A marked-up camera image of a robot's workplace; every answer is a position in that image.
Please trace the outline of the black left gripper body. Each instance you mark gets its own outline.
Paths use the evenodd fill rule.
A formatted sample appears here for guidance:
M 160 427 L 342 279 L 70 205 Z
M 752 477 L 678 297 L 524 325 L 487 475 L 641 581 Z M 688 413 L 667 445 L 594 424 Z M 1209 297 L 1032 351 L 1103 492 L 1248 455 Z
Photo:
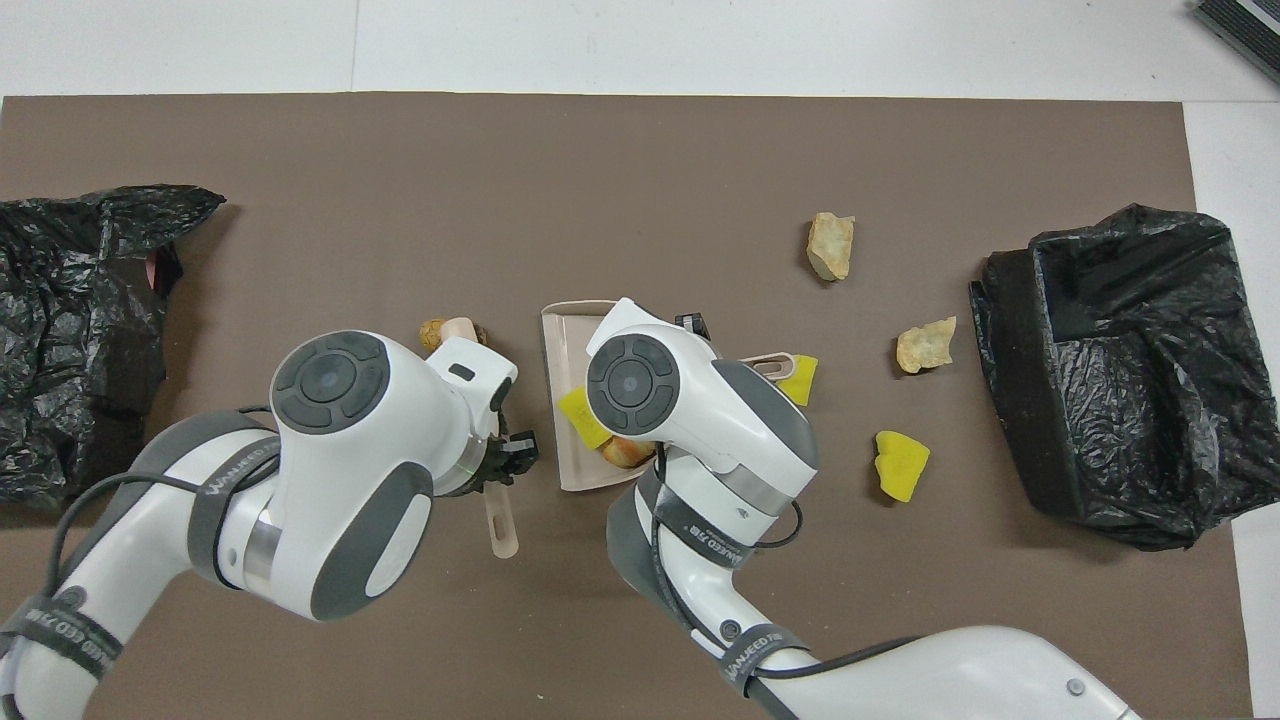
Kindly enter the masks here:
M 490 486 L 508 488 L 515 478 L 527 473 L 539 460 L 540 450 L 534 432 L 492 437 L 476 471 L 462 484 L 462 495 L 485 493 Z

